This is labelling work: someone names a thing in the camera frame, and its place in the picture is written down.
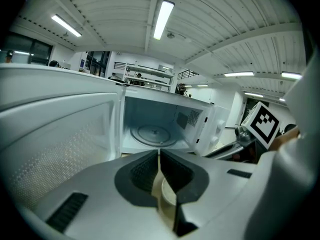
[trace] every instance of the metal shelf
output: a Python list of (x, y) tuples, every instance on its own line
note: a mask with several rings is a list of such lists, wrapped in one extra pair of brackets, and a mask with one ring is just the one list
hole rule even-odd
[(133, 77), (133, 76), (126, 76), (125, 78), (131, 79), (131, 80), (137, 80), (137, 81), (141, 81), (141, 82), (148, 82), (150, 84), (154, 84), (154, 85), (158, 85), (158, 86), (171, 87), (170, 84), (163, 83), (163, 82), (157, 82), (157, 81), (153, 81), (153, 80), (149, 80), (149, 79), (143, 79), (143, 78), (138, 78), (138, 77)]
[(132, 71), (147, 73), (147, 74), (154, 75), (157, 77), (162, 77), (162, 78), (173, 78), (174, 77), (172, 74), (165, 73), (163, 71), (152, 69), (152, 68), (146, 68), (146, 67), (136, 66), (136, 65), (133, 65), (133, 66), (128, 65), (128, 67)]

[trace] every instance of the window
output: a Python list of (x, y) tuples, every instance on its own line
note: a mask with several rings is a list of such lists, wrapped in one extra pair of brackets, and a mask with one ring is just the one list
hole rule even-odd
[(89, 51), (85, 66), (90, 69), (90, 74), (104, 77), (109, 58), (109, 51)]
[(36, 39), (10, 32), (0, 51), (0, 63), (5, 62), (7, 51), (13, 50), (27, 54), (14, 53), (13, 63), (48, 65), (52, 46)]

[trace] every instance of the ceiling beam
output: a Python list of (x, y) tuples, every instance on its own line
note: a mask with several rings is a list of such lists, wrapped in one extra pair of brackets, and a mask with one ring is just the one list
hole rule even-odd
[(250, 99), (259, 100), (259, 101), (263, 101), (263, 102), (269, 102), (269, 103), (273, 103), (273, 104), (288, 108), (287, 104), (285, 102), (281, 102), (281, 101), (276, 100), (276, 99), (267, 98), (267, 97), (259, 98), (259, 97), (253, 97), (253, 96), (247, 96), (247, 95), (245, 95), (245, 96), (247, 98), (250, 98)]
[(206, 71), (204, 71), (202, 68), (194, 65), (194, 64), (189, 64), (189, 65), (184, 65), (182, 68), (186, 69), (186, 70), (190, 70), (190, 71), (194, 71), (198, 74), (200, 74), (203, 77), (206, 77), (206, 79), (208, 80), (208, 83), (217, 83), (219, 85), (223, 85), (222, 83), (220, 83), (219, 81), (217, 81), (215, 79), (215, 77), (212, 77), (212, 75), (210, 75), (209, 73), (207, 73)]
[[(31, 31), (32, 33), (34, 33), (34, 35), (31, 36), (29, 33), (28, 34), (24, 33), (23, 29)], [(28, 20), (22, 19), (22, 18), (17, 18), (13, 22), (13, 24), (11, 25), (10, 30), (12, 32), (15, 32), (15, 33), (18, 33), (18, 34), (21, 34), (24, 36), (32, 37), (35, 39), (41, 39), (41, 38), (38, 38), (38, 35), (40, 35), (40, 36), (43, 36), (44, 39), (52, 40), (53, 43), (59, 43), (65, 47), (68, 47), (69, 49), (71, 49), (73, 51), (76, 48), (74, 45), (72, 45), (71, 43), (56, 36), (52, 32), (49, 32), (48, 30), (45, 30), (44, 28), (42, 28), (36, 24), (33, 24), (32, 22), (29, 22)]]
[(148, 48), (149, 48), (151, 27), (152, 27), (152, 22), (155, 17), (157, 3), (158, 3), (158, 0), (151, 0), (150, 1), (149, 14), (148, 14), (148, 20), (147, 20), (146, 32), (145, 32), (145, 43), (144, 43), (144, 52), (145, 53), (148, 51)]
[(295, 79), (282, 77), (281, 74), (274, 74), (274, 73), (254, 73), (254, 76), (237, 76), (237, 77), (226, 77), (224, 74), (215, 75), (213, 76), (214, 79), (221, 80), (221, 79), (241, 79), (241, 78), (263, 78), (263, 79), (274, 79), (280, 81), (288, 81), (288, 82), (295, 82)]
[(97, 34), (88, 21), (82, 16), (78, 9), (70, 0), (55, 0), (88, 34), (90, 34), (100, 45), (104, 46), (105, 42)]
[(252, 87), (242, 87), (242, 91), (247, 93), (253, 93), (253, 94), (261, 94), (261, 95), (268, 95), (275, 99), (283, 98), (285, 96), (285, 92), (276, 92), (271, 90), (265, 90), (265, 89), (259, 89), (259, 88), (252, 88)]
[(225, 49), (228, 46), (233, 46), (235, 44), (241, 43), (241, 42), (247, 42), (252, 39), (261, 38), (265, 36), (275, 36), (277, 33), (281, 32), (300, 32), (302, 31), (302, 26), (300, 23), (283, 23), (278, 25), (271, 25), (266, 27), (261, 27), (255, 30), (251, 30), (249, 32), (245, 32), (236, 36), (233, 36), (229, 39), (226, 39), (222, 42), (219, 42), (211, 47), (208, 48), (209, 51), (204, 50), (195, 56), (187, 59), (185, 61), (185, 64), (189, 64), (194, 62), (195, 60), (207, 55), (208, 53), (217, 52), (218, 50)]

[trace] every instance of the white wall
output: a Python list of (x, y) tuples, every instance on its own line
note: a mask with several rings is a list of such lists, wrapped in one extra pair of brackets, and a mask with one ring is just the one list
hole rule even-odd
[(240, 112), (238, 115), (236, 126), (239, 126), (241, 124), (241, 120), (244, 116), (244, 113), (246, 110), (246, 105), (247, 105), (247, 100), (248, 100), (248, 97), (246, 97), (243, 93), (242, 93), (242, 95), (243, 95), (243, 99), (242, 99), (241, 109), (240, 109)]
[(137, 61), (138, 65), (140, 66), (148, 67), (156, 70), (158, 69), (159, 65), (163, 65), (168, 68), (174, 68), (174, 65), (165, 63), (156, 58), (133, 54), (133, 53), (122, 53), (121, 55), (118, 55), (115, 53), (115, 61), (122, 62), (122, 63), (129, 63), (129, 64), (135, 64)]
[(242, 92), (236, 91), (230, 110), (228, 121), (226, 122), (227, 127), (237, 127), (239, 125), (239, 117), (242, 113), (244, 95)]
[(68, 63), (75, 52), (61, 44), (56, 44), (51, 52), (50, 61)]
[(189, 87), (186, 93), (191, 97), (203, 102), (214, 103), (229, 110), (229, 118), (226, 127), (236, 127), (243, 110), (244, 96), (237, 84), (217, 85), (209, 87)]
[(86, 52), (74, 52), (61, 44), (56, 44), (52, 49), (49, 61), (69, 64), (70, 70), (79, 71), (81, 60), (86, 62), (87, 55)]
[(109, 55), (108, 62), (106, 63), (106, 69), (105, 69), (105, 74), (104, 74), (105, 78), (111, 77), (111, 75), (113, 73), (116, 57), (117, 57), (117, 53), (115, 51), (111, 51), (110, 55)]
[(288, 124), (296, 124), (296, 120), (288, 108), (270, 103), (269, 109), (271, 113), (281, 122), (280, 132), (282, 132)]
[(71, 59), (68, 61), (68, 63), (71, 65), (70, 69), (73, 71), (79, 71), (81, 60), (84, 60), (84, 63), (86, 63), (88, 53), (86, 52), (76, 52), (73, 54)]
[(219, 142), (221, 142), (224, 145), (227, 145), (234, 141), (236, 141), (235, 129), (225, 128), (221, 133)]

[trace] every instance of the shelving unit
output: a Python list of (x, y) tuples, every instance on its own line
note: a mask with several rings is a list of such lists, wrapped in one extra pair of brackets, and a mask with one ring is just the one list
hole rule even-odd
[(134, 77), (133, 75), (126, 75), (127, 71), (125, 71), (125, 73), (123, 75), (123, 78), (122, 78), (123, 81), (126, 81), (126, 80), (141, 81), (141, 82), (149, 83), (151, 85), (156, 85), (159, 87), (167, 87), (168, 91), (170, 91), (171, 88), (174, 88), (174, 86), (173, 86), (174, 75), (172, 74), (172, 72), (170, 72), (170, 70), (161, 71), (161, 70), (157, 70), (154, 68), (133, 65), (133, 64), (125, 64), (125, 69), (128, 69), (129, 71), (133, 71), (133, 72), (147, 74), (149, 76), (155, 76), (158, 78), (165, 78), (165, 79), (168, 79), (168, 83), (161, 82), (161, 81), (159, 82), (154, 79), (150, 79), (148, 76), (143, 76), (143, 78), (137, 78), (137, 77)]
[(144, 66), (136, 66), (136, 65), (128, 65), (129, 69), (132, 71), (140, 72), (140, 73), (147, 73), (150, 75), (154, 75), (161, 78), (173, 78), (174, 75), (172, 73), (167, 73), (165, 71), (160, 71)]
[(133, 76), (125, 76), (124, 78), (131, 79), (131, 80), (136, 80), (136, 81), (141, 81), (141, 82), (146, 82), (146, 83), (150, 83), (150, 84), (155, 84), (155, 85), (158, 85), (158, 86), (171, 87), (170, 84), (163, 83), (163, 82), (157, 82), (157, 81), (144, 79), (144, 78), (138, 78), (138, 77), (133, 77)]

